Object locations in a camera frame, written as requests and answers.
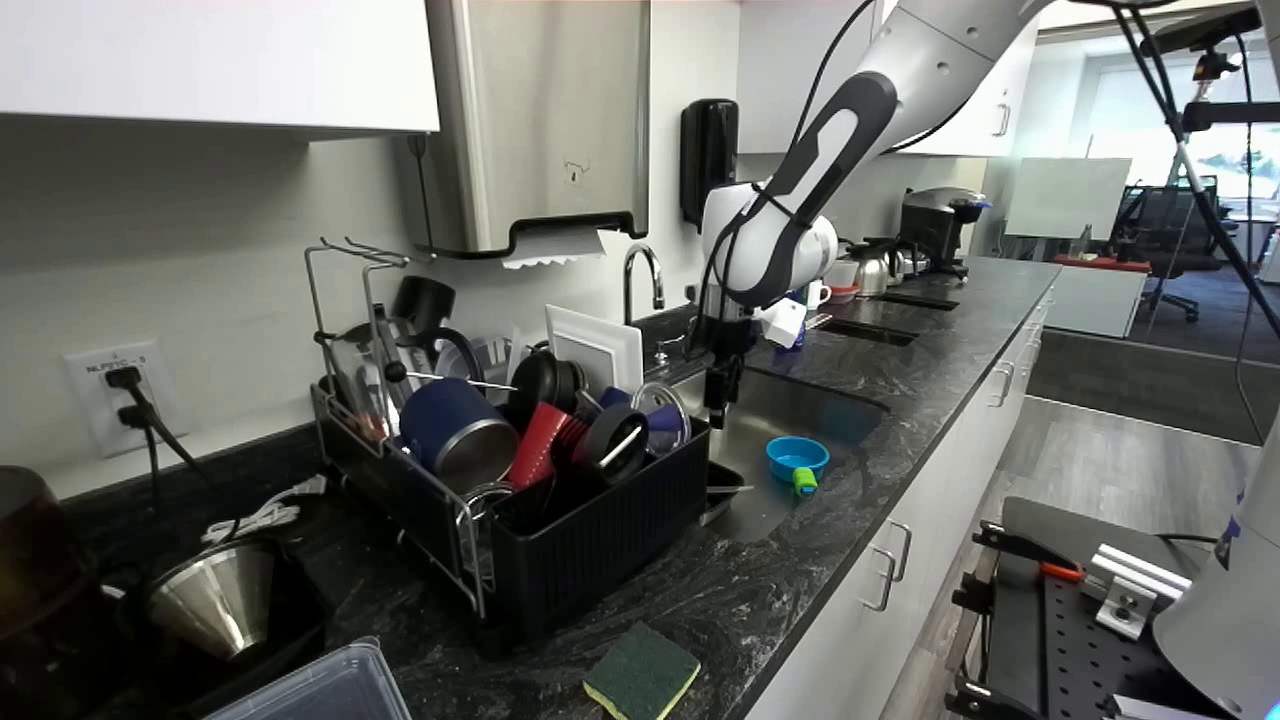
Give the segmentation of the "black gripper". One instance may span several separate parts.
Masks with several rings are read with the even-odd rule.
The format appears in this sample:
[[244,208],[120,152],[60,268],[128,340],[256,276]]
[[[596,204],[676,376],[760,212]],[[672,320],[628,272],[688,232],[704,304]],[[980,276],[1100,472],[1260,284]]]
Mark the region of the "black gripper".
[[708,320],[704,344],[712,352],[712,368],[704,372],[704,412],[708,424],[724,424],[724,408],[736,400],[744,352],[748,352],[748,324],[744,320]]

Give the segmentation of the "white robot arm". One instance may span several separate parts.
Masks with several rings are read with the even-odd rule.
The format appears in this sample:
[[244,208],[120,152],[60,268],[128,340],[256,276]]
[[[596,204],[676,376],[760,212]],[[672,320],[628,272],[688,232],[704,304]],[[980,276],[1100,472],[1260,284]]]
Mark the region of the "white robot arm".
[[896,0],[864,60],[808,116],[776,172],[720,184],[700,212],[704,416],[724,424],[740,396],[756,316],[820,280],[836,260],[824,204],[876,156],[948,124],[1012,40],[1052,0]]

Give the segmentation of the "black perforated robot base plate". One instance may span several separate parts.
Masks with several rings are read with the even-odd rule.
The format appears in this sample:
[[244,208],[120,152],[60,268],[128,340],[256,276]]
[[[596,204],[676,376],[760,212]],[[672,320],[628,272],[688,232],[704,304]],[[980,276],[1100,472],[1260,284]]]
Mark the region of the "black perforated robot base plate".
[[1204,548],[1020,496],[1004,504],[996,524],[1076,560],[1088,576],[1084,584],[1048,580],[1032,560],[988,548],[992,568],[968,572],[952,592],[980,620],[980,664],[956,672],[944,696],[948,712],[960,720],[1224,720],[1160,656],[1152,632],[1128,640],[1100,620],[1108,580],[1092,564],[1112,544],[1192,576],[1208,564]]

